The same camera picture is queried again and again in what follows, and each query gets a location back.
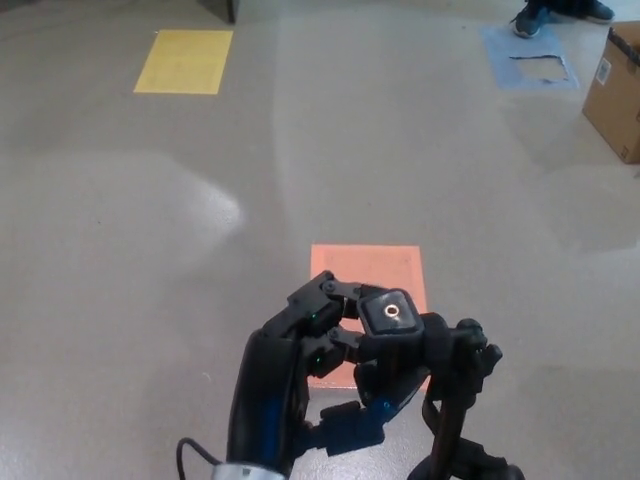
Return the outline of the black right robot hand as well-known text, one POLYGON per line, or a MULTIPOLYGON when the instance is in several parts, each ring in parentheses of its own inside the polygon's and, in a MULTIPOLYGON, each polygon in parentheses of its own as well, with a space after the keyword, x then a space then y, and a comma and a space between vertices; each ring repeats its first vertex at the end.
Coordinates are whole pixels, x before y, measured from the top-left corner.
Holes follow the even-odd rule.
POLYGON ((525 476, 505 458, 487 454, 481 444, 460 439, 455 447, 435 446, 408 479, 524 480, 525 476))

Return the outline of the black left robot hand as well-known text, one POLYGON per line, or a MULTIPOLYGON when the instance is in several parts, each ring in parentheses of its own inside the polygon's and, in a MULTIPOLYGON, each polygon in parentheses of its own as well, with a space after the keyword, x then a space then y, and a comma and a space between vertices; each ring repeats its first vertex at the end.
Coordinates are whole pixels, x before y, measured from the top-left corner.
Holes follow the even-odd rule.
POLYGON ((358 309, 386 292, 324 271, 250 335, 232 401, 227 463, 288 478, 310 448, 338 454, 383 441, 383 426, 399 408, 389 393, 376 392, 363 378, 356 381, 359 401, 327 409, 318 426, 307 424, 306 412, 309 378, 324 378, 345 362, 357 369, 378 365, 382 354, 366 339, 373 322, 358 309))

